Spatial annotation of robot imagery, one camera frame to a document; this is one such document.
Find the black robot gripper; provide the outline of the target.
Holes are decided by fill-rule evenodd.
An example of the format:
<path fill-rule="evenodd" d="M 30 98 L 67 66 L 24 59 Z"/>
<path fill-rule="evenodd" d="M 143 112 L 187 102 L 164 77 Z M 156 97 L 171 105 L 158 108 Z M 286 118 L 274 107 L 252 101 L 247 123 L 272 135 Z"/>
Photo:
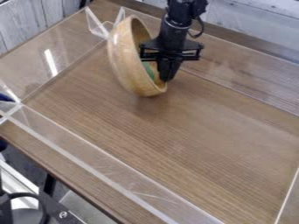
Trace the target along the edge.
<path fill-rule="evenodd" d="M 139 44 L 142 61 L 158 61 L 160 80 L 174 79 L 183 60 L 198 60 L 203 44 L 187 39 L 192 21 L 178 23 L 168 14 L 163 16 L 158 36 Z"/>

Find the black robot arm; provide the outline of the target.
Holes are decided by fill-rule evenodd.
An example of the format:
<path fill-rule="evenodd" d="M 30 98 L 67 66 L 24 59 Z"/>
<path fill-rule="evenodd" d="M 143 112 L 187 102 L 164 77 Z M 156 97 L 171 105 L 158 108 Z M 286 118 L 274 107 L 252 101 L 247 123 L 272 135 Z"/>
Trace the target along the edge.
<path fill-rule="evenodd" d="M 163 82 L 174 79 L 186 60 L 199 60 L 203 44 L 188 40 L 204 33 L 202 14 L 207 0 L 167 0 L 159 35 L 139 44 L 142 61 L 155 61 Z"/>

